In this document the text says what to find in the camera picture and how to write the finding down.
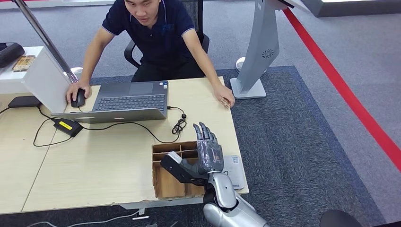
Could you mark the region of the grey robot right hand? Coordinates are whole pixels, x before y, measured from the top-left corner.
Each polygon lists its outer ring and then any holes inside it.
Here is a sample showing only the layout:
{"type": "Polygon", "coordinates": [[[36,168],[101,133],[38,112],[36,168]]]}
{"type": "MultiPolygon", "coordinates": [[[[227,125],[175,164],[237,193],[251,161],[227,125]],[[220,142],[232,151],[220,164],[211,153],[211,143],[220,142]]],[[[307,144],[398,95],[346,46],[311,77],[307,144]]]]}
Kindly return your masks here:
{"type": "Polygon", "coordinates": [[[223,151],[216,135],[202,122],[194,123],[193,128],[197,137],[197,162],[191,164],[183,159],[180,165],[195,178],[207,178],[209,173],[221,172],[224,168],[223,151]]]}

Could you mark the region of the person's left hand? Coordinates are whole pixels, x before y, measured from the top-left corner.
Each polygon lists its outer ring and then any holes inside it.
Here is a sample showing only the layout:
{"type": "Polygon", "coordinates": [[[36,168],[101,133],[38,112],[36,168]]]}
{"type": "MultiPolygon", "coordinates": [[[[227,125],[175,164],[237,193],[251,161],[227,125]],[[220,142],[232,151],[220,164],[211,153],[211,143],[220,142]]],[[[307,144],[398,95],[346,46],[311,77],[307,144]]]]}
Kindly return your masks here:
{"type": "Polygon", "coordinates": [[[235,104],[235,98],[232,90],[224,85],[213,85],[215,98],[225,107],[232,108],[235,104]]]}

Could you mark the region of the person's right hand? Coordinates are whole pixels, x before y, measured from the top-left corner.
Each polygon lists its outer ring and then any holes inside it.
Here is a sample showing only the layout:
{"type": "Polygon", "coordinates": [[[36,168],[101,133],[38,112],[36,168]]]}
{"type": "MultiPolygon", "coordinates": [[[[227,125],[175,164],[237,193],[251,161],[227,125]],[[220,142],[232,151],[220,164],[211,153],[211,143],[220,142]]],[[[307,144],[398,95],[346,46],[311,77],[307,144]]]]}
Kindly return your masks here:
{"type": "Polygon", "coordinates": [[[72,103],[72,101],[77,101],[78,99],[78,90],[84,90],[84,97],[88,98],[91,95],[91,86],[88,80],[82,79],[76,83],[73,83],[69,86],[69,89],[66,93],[66,99],[68,103],[72,103]]]}

